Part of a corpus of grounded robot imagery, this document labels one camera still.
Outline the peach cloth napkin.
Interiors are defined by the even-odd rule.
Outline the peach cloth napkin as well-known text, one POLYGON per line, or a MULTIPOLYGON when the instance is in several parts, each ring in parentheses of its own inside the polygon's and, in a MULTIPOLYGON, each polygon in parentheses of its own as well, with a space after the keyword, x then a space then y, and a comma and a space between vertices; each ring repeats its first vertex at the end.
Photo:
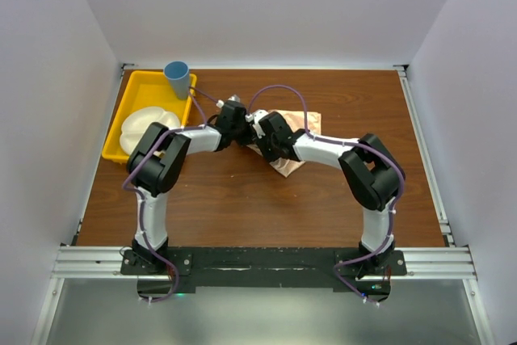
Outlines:
MULTIPOLYGON (((303 111, 278 110, 278 113, 286 120, 293 132, 305 127, 303 111)), ((320 112, 308 112, 308 129, 317 135, 322 133, 322 114, 320 112)), ((285 178, 304 164, 304 162, 296 162, 285 158, 278 158, 273 162, 269 162, 269 165, 285 178)))

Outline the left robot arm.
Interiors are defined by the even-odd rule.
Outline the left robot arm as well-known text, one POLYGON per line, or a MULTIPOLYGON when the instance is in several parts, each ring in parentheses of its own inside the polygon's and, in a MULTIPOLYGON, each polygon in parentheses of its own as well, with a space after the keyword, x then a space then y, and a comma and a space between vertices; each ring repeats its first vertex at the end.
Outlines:
POLYGON ((177 183, 186 157, 217 152, 248 135, 245 105, 236 100, 219 102, 213 124, 169 129, 153 122, 129 157, 123 188, 137 196, 137 231, 132 252, 149 274, 170 266, 167 258, 166 207, 168 193, 177 183))

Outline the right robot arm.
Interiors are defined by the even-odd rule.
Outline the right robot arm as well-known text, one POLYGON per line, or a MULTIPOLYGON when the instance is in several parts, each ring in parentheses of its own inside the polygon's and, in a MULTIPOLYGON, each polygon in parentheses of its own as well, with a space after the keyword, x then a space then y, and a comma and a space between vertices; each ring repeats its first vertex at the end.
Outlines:
POLYGON ((395 207, 405 175, 380 139, 373 134, 341 139, 318 136, 304 128, 294 131, 277 111, 258 110, 247 115, 246 122, 253 143, 269 162, 315 162, 343 172, 363 209, 363 233, 359 256, 340 265, 361 266, 371 275, 385 269, 394 249, 395 207))

